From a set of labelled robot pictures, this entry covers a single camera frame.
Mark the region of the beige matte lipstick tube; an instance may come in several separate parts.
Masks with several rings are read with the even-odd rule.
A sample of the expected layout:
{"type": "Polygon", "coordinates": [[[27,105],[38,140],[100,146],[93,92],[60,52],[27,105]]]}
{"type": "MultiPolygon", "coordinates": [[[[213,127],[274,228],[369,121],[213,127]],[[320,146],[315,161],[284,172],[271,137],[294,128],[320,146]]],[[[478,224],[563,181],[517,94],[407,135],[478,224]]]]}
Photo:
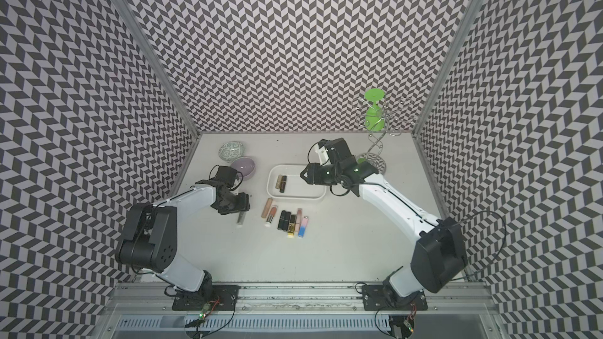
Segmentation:
{"type": "Polygon", "coordinates": [[[261,215],[262,219],[266,219],[268,217],[268,214],[269,214],[269,211],[270,211],[272,205],[273,205],[273,199],[272,198],[268,198],[266,200],[265,206],[264,206],[264,208],[262,210],[262,215],[261,215]]]}

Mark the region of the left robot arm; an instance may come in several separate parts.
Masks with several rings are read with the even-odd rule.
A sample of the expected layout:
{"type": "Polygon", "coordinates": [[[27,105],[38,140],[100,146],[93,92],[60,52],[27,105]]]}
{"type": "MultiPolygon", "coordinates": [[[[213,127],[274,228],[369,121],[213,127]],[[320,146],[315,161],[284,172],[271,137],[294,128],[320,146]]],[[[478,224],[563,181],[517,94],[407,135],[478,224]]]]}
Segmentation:
{"type": "Polygon", "coordinates": [[[133,205],[127,212],[115,259],[133,269],[147,269],[176,290],[197,293],[209,273],[193,265],[178,249],[178,235],[190,218],[210,207],[220,215],[247,212],[250,196],[209,180],[159,202],[133,205]]]}

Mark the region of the white plastic storage box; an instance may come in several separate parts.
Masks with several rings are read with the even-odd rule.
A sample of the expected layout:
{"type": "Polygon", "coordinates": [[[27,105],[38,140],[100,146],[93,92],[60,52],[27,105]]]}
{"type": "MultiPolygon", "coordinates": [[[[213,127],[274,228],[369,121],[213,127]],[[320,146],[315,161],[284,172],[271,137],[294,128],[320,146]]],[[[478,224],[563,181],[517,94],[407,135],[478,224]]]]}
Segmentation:
{"type": "Polygon", "coordinates": [[[327,188],[321,185],[309,185],[300,174],[304,165],[280,164],[274,166],[268,176],[266,191],[274,199],[319,201],[326,196],[327,188]],[[276,186],[279,180],[287,178],[284,191],[276,186]]]}

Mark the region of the black lipstick gold band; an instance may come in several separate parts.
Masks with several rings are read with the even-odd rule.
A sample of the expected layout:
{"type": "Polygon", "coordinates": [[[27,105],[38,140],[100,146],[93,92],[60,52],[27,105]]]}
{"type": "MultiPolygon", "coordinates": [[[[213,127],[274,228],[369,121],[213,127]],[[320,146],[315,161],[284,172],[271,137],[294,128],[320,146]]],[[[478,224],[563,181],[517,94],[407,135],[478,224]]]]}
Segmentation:
{"type": "Polygon", "coordinates": [[[287,185],[287,176],[284,175],[284,176],[282,176],[280,186],[279,186],[279,191],[281,194],[283,194],[285,192],[286,185],[287,185]]]}

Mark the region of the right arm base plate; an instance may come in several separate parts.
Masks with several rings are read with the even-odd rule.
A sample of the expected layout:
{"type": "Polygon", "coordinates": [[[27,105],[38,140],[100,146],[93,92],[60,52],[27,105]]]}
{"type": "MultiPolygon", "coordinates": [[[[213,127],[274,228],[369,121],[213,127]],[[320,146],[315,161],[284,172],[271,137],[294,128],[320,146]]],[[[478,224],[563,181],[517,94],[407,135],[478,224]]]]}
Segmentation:
{"type": "Polygon", "coordinates": [[[422,291],[411,293],[406,297],[399,296],[394,290],[381,285],[362,283],[358,286],[362,296],[364,310],[376,312],[378,310],[426,311],[428,304],[422,291]]]}

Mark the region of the silver lipstick tube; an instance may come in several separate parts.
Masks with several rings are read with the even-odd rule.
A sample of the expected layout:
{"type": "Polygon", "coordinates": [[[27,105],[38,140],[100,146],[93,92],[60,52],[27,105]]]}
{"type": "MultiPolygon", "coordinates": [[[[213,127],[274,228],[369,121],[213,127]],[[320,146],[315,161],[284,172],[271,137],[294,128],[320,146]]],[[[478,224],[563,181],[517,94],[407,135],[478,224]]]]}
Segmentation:
{"type": "Polygon", "coordinates": [[[239,216],[237,218],[236,224],[241,227],[244,224],[245,218],[246,218],[247,213],[246,212],[240,212],[239,216]]]}

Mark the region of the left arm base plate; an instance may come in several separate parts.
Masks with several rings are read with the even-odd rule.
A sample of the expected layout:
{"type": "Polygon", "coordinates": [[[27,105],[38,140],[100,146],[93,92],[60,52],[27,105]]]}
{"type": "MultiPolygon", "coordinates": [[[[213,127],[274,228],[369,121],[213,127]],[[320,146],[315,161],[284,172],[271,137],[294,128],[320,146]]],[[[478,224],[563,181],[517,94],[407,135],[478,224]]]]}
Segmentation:
{"type": "Polygon", "coordinates": [[[233,311],[238,301],[240,286],[235,284],[215,285],[210,289],[202,288],[197,292],[176,290],[172,310],[176,312],[201,312],[204,307],[214,312],[233,311]]]}

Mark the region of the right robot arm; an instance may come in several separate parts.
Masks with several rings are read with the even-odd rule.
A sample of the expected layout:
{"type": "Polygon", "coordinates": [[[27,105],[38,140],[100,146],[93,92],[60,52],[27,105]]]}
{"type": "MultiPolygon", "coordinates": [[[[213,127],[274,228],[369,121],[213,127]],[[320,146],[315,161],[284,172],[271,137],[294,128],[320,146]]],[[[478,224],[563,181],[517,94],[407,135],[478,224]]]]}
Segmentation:
{"type": "Polygon", "coordinates": [[[309,185],[341,185],[386,215],[411,245],[409,263],[383,282],[388,306],[402,308],[427,290],[439,292],[468,265],[460,223],[440,219],[398,192],[370,163],[342,168],[341,163],[309,163],[300,174],[309,185]]]}

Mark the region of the gold lipstick tube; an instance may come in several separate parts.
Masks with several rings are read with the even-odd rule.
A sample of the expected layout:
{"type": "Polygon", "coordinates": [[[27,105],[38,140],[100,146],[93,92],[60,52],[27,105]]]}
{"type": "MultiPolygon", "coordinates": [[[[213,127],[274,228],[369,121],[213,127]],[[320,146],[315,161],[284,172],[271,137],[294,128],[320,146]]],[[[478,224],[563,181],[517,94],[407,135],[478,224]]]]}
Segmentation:
{"type": "Polygon", "coordinates": [[[276,186],[275,189],[280,190],[280,187],[282,185],[282,180],[283,180],[283,175],[279,174],[277,179],[276,179],[276,186]]]}

